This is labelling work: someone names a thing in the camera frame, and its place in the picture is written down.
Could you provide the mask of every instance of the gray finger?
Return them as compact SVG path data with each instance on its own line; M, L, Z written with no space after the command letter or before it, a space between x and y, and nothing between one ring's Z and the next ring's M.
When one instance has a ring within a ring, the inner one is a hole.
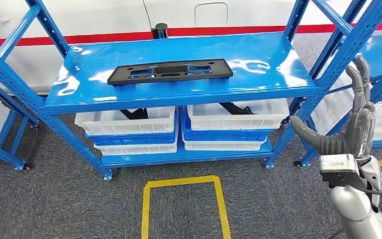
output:
M370 66L362 56L358 56L355 59L355 65L357 66L357 69L361 74L365 101L368 102L370 101Z
M346 68L346 74L352 79L352 90L354 91L354 102L352 111L358 112L367 103L364 97L364 88L361 75L352 66Z
M347 147L345 146L345 140L341 133L332 136L323 136L305 126L297 116L291 116L289 119L293 131L320 154L345 153Z

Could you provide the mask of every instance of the black post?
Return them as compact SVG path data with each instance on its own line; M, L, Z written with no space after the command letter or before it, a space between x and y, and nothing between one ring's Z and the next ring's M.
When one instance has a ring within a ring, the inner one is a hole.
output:
M158 23L155 28L152 29L153 39L165 39L168 38L167 33L168 25L165 23Z

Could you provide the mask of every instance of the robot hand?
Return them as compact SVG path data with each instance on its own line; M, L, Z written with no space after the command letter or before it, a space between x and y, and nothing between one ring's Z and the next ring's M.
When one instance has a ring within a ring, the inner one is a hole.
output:
M370 157L376 121L375 107L370 102L370 67L362 56L356 58L355 65L359 73L352 66L346 68L355 93L346 130L335 135L323 136L306 127L297 116L290 117L295 133L321 155L352 154L357 160Z

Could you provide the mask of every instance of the white car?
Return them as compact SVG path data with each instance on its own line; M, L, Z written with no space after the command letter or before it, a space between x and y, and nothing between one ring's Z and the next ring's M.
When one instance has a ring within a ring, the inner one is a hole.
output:
M282 31L294 5L294 0L43 2L69 44L151 39L150 29L161 22L168 25L172 37ZM327 2L342 15L350 0ZM0 0L0 45L27 11L24 0ZM330 32L334 28L312 2L301 25L301 32ZM42 94L49 92L62 61L37 20L6 60L33 90Z

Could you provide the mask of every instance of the robot finger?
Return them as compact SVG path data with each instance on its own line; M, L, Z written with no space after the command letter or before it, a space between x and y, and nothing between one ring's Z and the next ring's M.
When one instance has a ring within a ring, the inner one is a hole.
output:
M370 101L370 66L362 56L358 56L355 59L355 65L361 74L365 101L368 102Z
M354 102L352 105L352 111L358 112L361 108L365 107L366 100L364 96L364 87L361 75L352 66L346 68L346 74L352 79L352 90L354 91Z

